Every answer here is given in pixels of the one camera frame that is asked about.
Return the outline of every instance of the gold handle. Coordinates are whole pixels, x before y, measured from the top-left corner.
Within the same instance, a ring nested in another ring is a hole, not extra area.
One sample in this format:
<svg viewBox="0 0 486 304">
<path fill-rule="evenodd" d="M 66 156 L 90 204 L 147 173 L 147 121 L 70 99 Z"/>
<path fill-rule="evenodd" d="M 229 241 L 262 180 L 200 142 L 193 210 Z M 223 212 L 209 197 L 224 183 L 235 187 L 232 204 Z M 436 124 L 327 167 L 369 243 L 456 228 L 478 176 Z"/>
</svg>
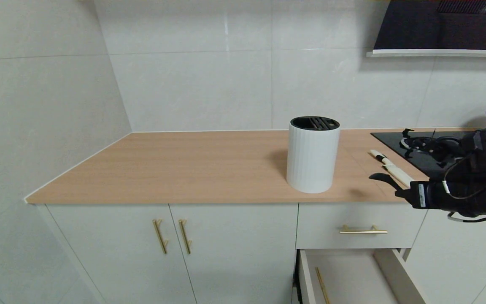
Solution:
<svg viewBox="0 0 486 304">
<path fill-rule="evenodd" d="M 159 237 L 160 247 L 162 247 L 162 252 L 166 254 L 166 245 L 168 245 L 168 240 L 165 241 L 162 239 L 162 235 L 160 234 L 159 229 L 160 223 L 162 223 L 162 219 L 153 220 L 153 226 L 155 227 L 155 231 L 157 232 L 157 236 Z"/>
<path fill-rule="evenodd" d="M 318 276 L 318 281 L 320 282 L 320 288 L 322 289 L 322 294 L 324 295 L 324 301 L 326 304 L 331 304 L 329 301 L 329 297 L 327 296 L 327 290 L 326 290 L 326 285 L 324 284 L 324 281 L 322 280 L 322 275 L 320 275 L 320 270 L 318 267 L 316 269 L 316 275 Z"/>
<path fill-rule="evenodd" d="M 187 232 L 185 232 L 185 224 L 187 220 L 179 220 L 179 228 L 181 228 L 181 234 L 183 234 L 183 241 L 185 242 L 185 247 L 187 248 L 187 253 L 191 254 L 191 243 L 192 240 L 187 239 Z"/>
<path fill-rule="evenodd" d="M 343 225 L 343 228 L 340 230 L 342 234 L 386 234 L 387 230 L 378 230 L 376 225 L 373 225 L 370 230 L 357 230 L 357 229 L 350 229 L 348 225 Z"/>
</svg>

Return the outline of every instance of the label sticker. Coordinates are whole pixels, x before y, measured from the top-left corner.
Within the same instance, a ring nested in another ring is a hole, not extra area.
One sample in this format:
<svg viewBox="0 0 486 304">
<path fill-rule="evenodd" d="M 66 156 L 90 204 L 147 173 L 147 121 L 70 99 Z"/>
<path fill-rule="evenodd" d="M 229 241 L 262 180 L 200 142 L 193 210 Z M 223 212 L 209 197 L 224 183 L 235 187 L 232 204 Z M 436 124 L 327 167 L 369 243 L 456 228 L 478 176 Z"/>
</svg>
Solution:
<svg viewBox="0 0 486 304">
<path fill-rule="evenodd" d="M 421 208 L 425 208 L 427 204 L 425 204 L 425 187 L 422 184 L 418 185 L 419 187 L 419 204 Z"/>
</svg>

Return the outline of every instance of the kitchen counter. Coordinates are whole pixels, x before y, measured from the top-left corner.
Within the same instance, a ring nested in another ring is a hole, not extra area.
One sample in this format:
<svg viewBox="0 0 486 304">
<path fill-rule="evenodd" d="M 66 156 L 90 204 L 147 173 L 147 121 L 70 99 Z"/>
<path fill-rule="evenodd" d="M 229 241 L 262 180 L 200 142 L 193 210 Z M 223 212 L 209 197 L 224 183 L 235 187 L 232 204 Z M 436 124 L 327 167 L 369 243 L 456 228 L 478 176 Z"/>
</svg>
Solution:
<svg viewBox="0 0 486 304">
<path fill-rule="evenodd" d="M 426 176 L 370 133 L 342 130 L 333 186 L 318 194 L 286 182 L 288 131 L 130 133 L 26 198 L 29 204 L 209 204 L 402 201 L 368 153 Z"/>
</svg>

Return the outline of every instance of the drawer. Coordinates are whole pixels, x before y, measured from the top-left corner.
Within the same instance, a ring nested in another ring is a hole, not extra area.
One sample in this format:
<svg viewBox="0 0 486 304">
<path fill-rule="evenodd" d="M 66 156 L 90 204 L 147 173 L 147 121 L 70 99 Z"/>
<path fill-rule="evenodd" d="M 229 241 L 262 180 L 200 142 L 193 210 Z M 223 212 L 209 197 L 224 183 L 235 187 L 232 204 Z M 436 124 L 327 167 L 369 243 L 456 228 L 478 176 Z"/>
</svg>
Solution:
<svg viewBox="0 0 486 304">
<path fill-rule="evenodd" d="M 296 247 L 411 248 L 426 213 L 426 210 L 413 209 L 410 204 L 403 202 L 301 203 L 297 219 Z M 384 231 L 371 231 L 373 226 Z"/>
<path fill-rule="evenodd" d="M 298 264 L 302 304 L 430 304 L 396 250 L 300 250 Z"/>
</svg>

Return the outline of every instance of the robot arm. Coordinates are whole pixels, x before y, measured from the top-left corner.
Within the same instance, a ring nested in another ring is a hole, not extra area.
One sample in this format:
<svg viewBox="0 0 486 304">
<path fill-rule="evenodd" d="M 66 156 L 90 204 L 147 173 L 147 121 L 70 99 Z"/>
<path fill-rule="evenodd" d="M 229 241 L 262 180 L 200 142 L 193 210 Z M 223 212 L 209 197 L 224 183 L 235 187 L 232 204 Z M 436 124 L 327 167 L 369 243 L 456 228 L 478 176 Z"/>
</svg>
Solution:
<svg viewBox="0 0 486 304">
<path fill-rule="evenodd" d="M 458 159 L 439 179 L 412 181 L 408 189 L 402 189 L 391 176 L 383 173 L 375 173 L 370 179 L 392 185 L 395 195 L 413 208 L 448 211 L 451 219 L 465 223 L 486 221 L 486 217 L 476 220 L 452 217 L 455 212 L 465 217 L 486 215 L 486 129 L 469 133 L 459 141 L 459 147 L 465 157 Z"/>
</svg>

